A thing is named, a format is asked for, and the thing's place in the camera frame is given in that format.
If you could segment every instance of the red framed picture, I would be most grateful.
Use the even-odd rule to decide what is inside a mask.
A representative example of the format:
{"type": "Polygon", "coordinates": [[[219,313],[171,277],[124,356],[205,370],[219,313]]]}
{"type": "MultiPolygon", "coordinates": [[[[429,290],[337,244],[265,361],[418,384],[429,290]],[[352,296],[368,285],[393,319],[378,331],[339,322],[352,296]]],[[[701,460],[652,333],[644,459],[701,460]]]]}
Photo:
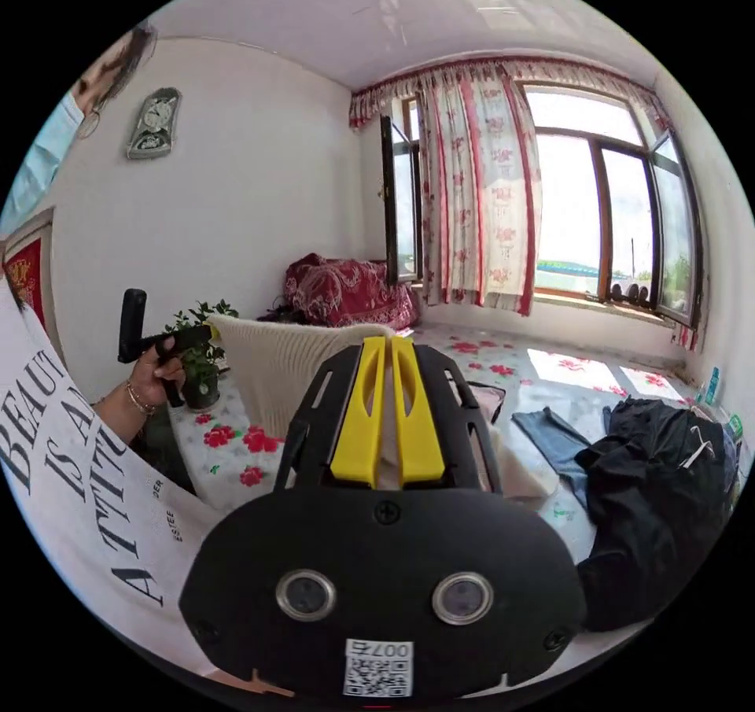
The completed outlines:
{"type": "Polygon", "coordinates": [[[5,242],[5,265],[15,290],[33,308],[52,346],[65,363],[55,324],[50,258],[54,206],[17,229],[5,242]]]}

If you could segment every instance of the woman's arm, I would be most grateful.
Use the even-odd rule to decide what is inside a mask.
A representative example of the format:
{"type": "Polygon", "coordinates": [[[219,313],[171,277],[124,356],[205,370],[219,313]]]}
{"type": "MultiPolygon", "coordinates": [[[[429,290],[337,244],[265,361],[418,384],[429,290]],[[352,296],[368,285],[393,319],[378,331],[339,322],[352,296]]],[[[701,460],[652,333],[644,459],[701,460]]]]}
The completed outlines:
{"type": "MultiPolygon", "coordinates": [[[[168,338],[164,347],[173,347],[173,338],[168,338]]],[[[186,374],[179,358],[159,365],[155,347],[151,347],[135,364],[127,382],[119,384],[109,395],[103,397],[93,408],[102,422],[117,434],[122,442],[130,445],[141,431],[145,421],[166,402],[161,379],[175,382],[181,389],[186,374]]]]}
{"type": "Polygon", "coordinates": [[[94,412],[126,445],[134,441],[142,430],[149,411],[142,412],[131,399],[126,382],[119,384],[109,395],[94,405],[94,412]]]}

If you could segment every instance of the ceiling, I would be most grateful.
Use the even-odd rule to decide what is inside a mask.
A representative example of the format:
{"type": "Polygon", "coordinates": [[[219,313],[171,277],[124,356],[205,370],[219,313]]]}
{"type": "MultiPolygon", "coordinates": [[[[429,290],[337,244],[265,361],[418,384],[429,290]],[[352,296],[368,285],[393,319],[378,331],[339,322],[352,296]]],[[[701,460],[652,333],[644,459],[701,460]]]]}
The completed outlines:
{"type": "Polygon", "coordinates": [[[646,85],[661,68],[581,0],[175,0],[152,19],[162,36],[257,46],[352,90],[469,53],[582,57],[646,85]]]}

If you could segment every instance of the woman's hand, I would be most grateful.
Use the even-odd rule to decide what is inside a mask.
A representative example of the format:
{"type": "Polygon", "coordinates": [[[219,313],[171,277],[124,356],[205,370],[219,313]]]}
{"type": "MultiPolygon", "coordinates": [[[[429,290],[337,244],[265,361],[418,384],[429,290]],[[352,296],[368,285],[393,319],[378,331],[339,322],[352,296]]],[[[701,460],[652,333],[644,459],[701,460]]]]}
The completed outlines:
{"type": "MultiPolygon", "coordinates": [[[[173,337],[169,337],[163,342],[163,346],[166,350],[170,350],[174,343],[173,337]]],[[[175,382],[179,390],[186,381],[186,372],[183,370],[180,358],[171,358],[162,366],[158,366],[159,360],[160,357],[153,345],[136,362],[129,380],[139,401],[150,408],[158,408],[168,399],[161,379],[175,382]]]]}

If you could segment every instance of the open window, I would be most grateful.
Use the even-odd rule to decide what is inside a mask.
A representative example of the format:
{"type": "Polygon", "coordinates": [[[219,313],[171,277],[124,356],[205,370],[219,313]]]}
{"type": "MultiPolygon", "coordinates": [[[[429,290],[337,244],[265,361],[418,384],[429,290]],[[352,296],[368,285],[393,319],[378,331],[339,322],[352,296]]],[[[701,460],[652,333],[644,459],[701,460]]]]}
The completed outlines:
{"type": "Polygon", "coordinates": [[[407,124],[412,134],[411,110],[402,105],[400,111],[402,116],[382,116],[380,119],[389,285],[422,279],[419,139],[418,132],[416,139],[405,135],[407,124]]]}
{"type": "Polygon", "coordinates": [[[658,139],[650,163],[661,220],[657,309],[694,327],[700,316],[702,231],[687,164],[672,133],[658,139]]]}
{"type": "Polygon", "coordinates": [[[645,308],[696,326],[702,234],[678,142],[619,98],[524,85],[543,218],[536,290],[645,308]]]}

